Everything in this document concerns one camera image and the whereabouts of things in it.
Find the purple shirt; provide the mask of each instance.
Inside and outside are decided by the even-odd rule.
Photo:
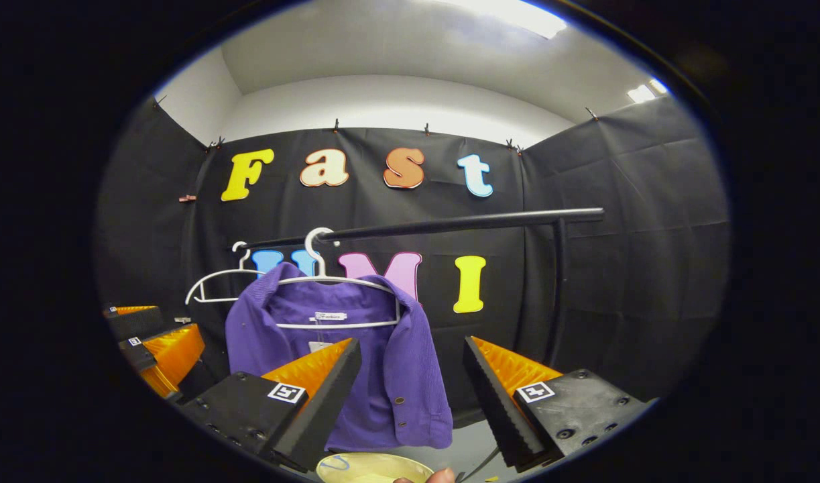
[[[311,354],[308,342],[340,342],[355,337],[361,369],[324,449],[374,451],[397,446],[452,443],[452,413],[443,375],[421,305],[380,275],[361,277],[391,288],[392,294],[360,284],[320,284],[279,280],[304,277],[283,262],[252,282],[234,303],[225,322],[231,372],[261,376]],[[395,320],[395,298],[402,306],[395,326],[307,330],[276,324],[314,324],[314,312],[343,313],[354,324]]]

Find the metal rod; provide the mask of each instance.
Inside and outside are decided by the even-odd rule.
[[[520,211],[515,213],[498,213],[495,215],[477,215],[473,217],[447,218],[428,222],[403,223],[389,226],[342,229],[332,233],[315,236],[318,241],[337,242],[340,239],[364,239],[378,236],[423,235],[423,233],[442,233],[465,229],[495,229],[535,224],[549,224],[556,220],[568,222],[593,222],[603,219],[603,208],[578,208],[573,210]],[[302,245],[305,236],[269,239],[254,244],[242,245],[240,248],[285,247]]]
[[[566,306],[564,305],[563,294],[565,284],[568,282],[568,223],[558,220],[553,223],[553,241],[556,245],[556,262],[554,271],[556,272],[556,286],[553,288],[553,315],[550,325],[550,345],[547,347],[545,362],[548,367],[553,367],[559,352],[559,343],[562,342],[562,332],[564,330],[564,320],[566,317]]]

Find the white label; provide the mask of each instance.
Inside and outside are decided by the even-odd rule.
[[[533,403],[536,400],[542,400],[542,398],[556,395],[556,393],[543,382],[535,382],[534,384],[523,386],[522,388],[518,388],[517,391],[520,392],[520,395],[523,396],[523,400],[527,403]]]
[[[302,397],[303,392],[305,392],[305,388],[279,382],[275,388],[272,388],[272,391],[270,391],[267,396],[283,400],[285,403],[296,404],[296,401]]]
[[[324,347],[329,347],[332,344],[333,344],[332,342],[317,342],[317,341],[314,341],[314,342],[309,342],[308,343],[308,348],[311,349],[311,352],[317,352],[317,351],[320,351],[320,349],[323,349]]]
[[[344,321],[347,314],[344,312],[314,312],[314,318],[318,321]]]

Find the yellow plate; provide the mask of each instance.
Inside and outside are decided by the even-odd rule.
[[[434,470],[420,462],[384,453],[340,453],[317,465],[317,475],[326,483],[392,483],[398,478],[425,483],[431,474]]]

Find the letter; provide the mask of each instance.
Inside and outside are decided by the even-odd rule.
[[[347,278],[360,278],[366,275],[376,275],[371,260],[366,254],[343,254],[339,257],[339,263],[345,267]],[[413,299],[418,300],[416,290],[416,271],[419,263],[422,263],[421,254],[413,252],[401,252],[392,257],[389,267],[386,268],[387,278],[392,284],[397,285],[400,290],[406,291]]]
[[[490,172],[490,165],[486,162],[481,162],[481,158],[478,157],[478,155],[468,155],[458,159],[458,166],[464,168],[466,187],[472,195],[485,198],[493,194],[493,187],[490,186],[490,184],[484,184],[482,174]]]
[[[456,313],[478,312],[484,307],[479,294],[481,269],[486,265],[487,260],[477,256],[459,257],[455,260],[455,266],[461,271],[461,292],[458,294],[458,303],[455,303]]]
[[[314,277],[314,263],[316,263],[317,260],[309,256],[307,251],[296,250],[290,254],[290,259],[296,262],[296,266],[300,267],[300,271],[305,273],[306,277]]]
[[[383,171],[383,181],[391,189],[413,189],[422,184],[424,170],[419,166],[424,162],[421,150],[398,148],[386,156],[386,166]]]
[[[309,256],[307,251],[296,250],[294,253],[290,254],[290,259],[296,263],[296,266],[299,267],[300,271],[305,273],[306,277],[314,277],[315,260]],[[251,254],[251,261],[254,262],[255,269],[259,272],[271,271],[273,268],[278,266],[282,260],[284,260],[284,255],[275,250],[258,250]],[[263,275],[259,273],[257,277],[261,278]]]
[[[240,153],[232,157],[231,162],[234,168],[231,169],[231,177],[228,179],[228,188],[222,193],[222,201],[234,201],[244,199],[248,196],[246,181],[251,186],[257,183],[260,178],[260,170],[263,168],[260,163],[270,164],[275,158],[272,150],[253,151],[251,153]]]
[[[351,178],[345,172],[347,156],[342,150],[314,151],[305,158],[308,166],[300,173],[300,182],[305,186],[338,186]]]
[[[284,260],[283,254],[275,250],[258,250],[251,254],[251,261],[254,262],[255,269],[259,272],[271,271],[282,260]],[[257,277],[261,278],[263,275],[259,273]]]

